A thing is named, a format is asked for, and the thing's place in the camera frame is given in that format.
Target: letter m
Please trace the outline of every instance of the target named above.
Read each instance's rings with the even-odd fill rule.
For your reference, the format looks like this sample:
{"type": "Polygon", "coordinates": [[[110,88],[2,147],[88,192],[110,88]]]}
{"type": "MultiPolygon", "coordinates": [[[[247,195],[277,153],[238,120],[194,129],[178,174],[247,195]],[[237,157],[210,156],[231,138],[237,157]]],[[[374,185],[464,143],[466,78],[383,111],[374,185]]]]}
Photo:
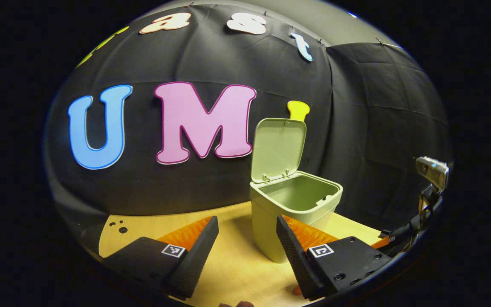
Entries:
{"type": "Polygon", "coordinates": [[[156,154],[158,163],[170,165],[189,159],[183,148],[181,130],[200,158],[205,158],[221,130],[221,143],[215,154],[222,158],[246,156],[251,152],[248,142],[249,105],[257,93],[244,85],[226,87],[208,112],[189,82],[169,82],[158,86],[154,94],[162,99],[162,150],[156,154]]]}

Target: hand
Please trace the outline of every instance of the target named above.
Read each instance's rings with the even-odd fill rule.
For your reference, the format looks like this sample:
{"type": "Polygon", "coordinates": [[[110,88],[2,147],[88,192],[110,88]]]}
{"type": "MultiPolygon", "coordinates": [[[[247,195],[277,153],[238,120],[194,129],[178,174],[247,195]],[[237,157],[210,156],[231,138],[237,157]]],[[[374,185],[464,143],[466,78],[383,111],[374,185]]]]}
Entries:
{"type": "MultiPolygon", "coordinates": [[[[218,307],[232,307],[231,305],[220,303],[218,307]]],[[[249,301],[241,301],[236,305],[236,307],[255,307],[249,301]]]]}

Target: screw hole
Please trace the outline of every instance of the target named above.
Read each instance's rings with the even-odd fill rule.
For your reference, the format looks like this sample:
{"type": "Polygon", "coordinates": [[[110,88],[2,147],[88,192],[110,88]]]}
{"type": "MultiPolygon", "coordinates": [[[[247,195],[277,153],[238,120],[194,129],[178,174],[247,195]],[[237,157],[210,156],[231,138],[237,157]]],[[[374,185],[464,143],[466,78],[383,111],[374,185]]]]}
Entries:
{"type": "Polygon", "coordinates": [[[334,280],[343,280],[344,278],[346,278],[346,274],[338,274],[333,277],[334,280]]]}

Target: trash can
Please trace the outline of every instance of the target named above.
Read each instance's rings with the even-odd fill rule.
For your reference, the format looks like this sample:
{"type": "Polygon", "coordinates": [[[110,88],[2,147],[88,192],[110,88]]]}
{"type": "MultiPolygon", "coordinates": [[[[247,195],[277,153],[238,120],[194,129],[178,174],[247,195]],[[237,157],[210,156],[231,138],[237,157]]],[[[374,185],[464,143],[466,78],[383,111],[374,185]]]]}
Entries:
{"type": "Polygon", "coordinates": [[[251,162],[251,215],[255,245],[273,262],[288,261],[276,234],[276,218],[285,214],[323,229],[341,200],[338,183],[297,171],[306,124],[263,119],[257,125],[251,162]]]}

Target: black fabric backdrop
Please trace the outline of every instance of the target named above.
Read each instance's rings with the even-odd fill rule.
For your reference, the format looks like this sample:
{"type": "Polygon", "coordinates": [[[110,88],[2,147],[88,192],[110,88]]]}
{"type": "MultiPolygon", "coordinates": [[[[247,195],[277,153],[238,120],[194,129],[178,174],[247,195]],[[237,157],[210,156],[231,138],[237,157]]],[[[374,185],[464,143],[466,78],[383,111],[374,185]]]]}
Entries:
{"type": "MultiPolygon", "coordinates": [[[[191,82],[207,110],[231,84],[251,86],[248,141],[257,123],[289,116],[286,103],[310,106],[308,134],[300,171],[343,185],[336,212],[377,229],[393,229],[417,213],[417,195],[427,181],[416,174],[413,157],[452,160],[448,121],[429,78],[402,49],[379,43],[351,43],[325,49],[306,33],[314,60],[298,53],[291,26],[271,16],[267,32],[251,35],[226,27],[234,6],[176,8],[136,20],[74,70],[49,113],[46,158],[57,207],[76,236],[101,231],[104,214],[176,214],[228,206],[249,200],[251,155],[220,159],[214,148],[200,159],[161,165],[161,101],[156,86],[191,82]],[[190,25],[139,35],[156,18],[189,12],[190,25]],[[88,170],[74,160],[67,109],[91,95],[88,141],[105,143],[105,109],[100,93],[110,86],[132,85],[124,107],[126,144],[109,168],[88,170]],[[70,193],[76,199],[63,200],[70,193]]],[[[191,149],[182,135],[183,146],[191,149]]]]}

